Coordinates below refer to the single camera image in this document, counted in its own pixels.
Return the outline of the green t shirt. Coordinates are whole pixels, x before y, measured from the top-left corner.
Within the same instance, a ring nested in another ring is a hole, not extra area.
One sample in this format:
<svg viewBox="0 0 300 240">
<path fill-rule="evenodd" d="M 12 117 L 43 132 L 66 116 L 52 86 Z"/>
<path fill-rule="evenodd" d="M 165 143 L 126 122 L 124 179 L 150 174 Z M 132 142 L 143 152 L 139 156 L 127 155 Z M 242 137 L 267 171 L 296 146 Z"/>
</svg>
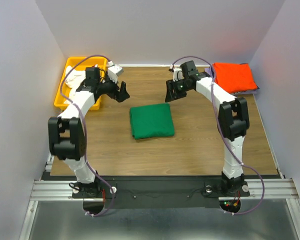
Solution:
<svg viewBox="0 0 300 240">
<path fill-rule="evenodd" d="M 175 135 L 171 107 L 168 103 L 131 107 L 129 116 L 131 135 L 135 140 Z"/>
</svg>

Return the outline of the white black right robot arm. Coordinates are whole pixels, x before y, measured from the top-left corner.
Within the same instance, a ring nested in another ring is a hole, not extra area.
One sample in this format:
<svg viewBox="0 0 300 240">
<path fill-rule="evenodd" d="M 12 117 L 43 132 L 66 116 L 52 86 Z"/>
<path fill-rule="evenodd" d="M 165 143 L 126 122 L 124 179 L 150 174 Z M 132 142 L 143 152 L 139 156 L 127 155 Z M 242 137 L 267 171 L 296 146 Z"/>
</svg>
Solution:
<svg viewBox="0 0 300 240">
<path fill-rule="evenodd" d="M 187 96 L 194 90 L 206 97 L 213 106 L 217 129 L 224 144 L 224 165 L 221 172 L 220 189 L 232 195 L 245 183 L 243 171 L 243 144 L 250 127 L 248 103 L 243 97 L 235 97 L 216 83 L 216 71 L 199 72 L 194 61 L 175 67 L 170 65 L 172 79 L 166 81 L 165 102 Z"/>
</svg>

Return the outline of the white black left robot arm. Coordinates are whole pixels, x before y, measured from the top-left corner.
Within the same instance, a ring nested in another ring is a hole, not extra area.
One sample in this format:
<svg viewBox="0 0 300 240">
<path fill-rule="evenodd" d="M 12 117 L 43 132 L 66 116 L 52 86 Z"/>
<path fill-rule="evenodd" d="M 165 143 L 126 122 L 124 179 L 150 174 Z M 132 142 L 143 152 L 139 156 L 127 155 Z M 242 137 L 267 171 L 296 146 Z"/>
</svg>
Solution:
<svg viewBox="0 0 300 240">
<path fill-rule="evenodd" d="M 87 67 L 68 107 L 48 120 L 49 150 L 74 172 L 76 182 L 70 183 L 76 198 L 95 198 L 101 191 L 101 181 L 87 160 L 87 129 L 85 115 L 102 95 L 121 103 L 130 95 L 126 83 L 118 84 L 123 68 L 117 64 L 107 68 L 104 76 L 97 66 Z"/>
</svg>

